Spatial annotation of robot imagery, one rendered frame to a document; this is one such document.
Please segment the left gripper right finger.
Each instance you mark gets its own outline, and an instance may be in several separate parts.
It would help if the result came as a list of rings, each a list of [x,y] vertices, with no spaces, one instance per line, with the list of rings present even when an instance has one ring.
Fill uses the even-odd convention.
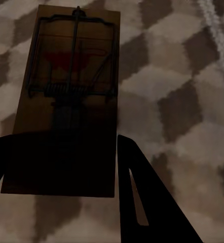
[[[121,243],[203,243],[137,144],[117,141]],[[149,226],[137,222],[129,168]]]

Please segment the mousetrap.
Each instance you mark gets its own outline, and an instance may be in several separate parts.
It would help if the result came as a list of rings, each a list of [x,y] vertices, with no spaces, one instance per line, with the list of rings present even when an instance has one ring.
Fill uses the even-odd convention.
[[[120,22],[39,5],[1,193],[115,198]]]

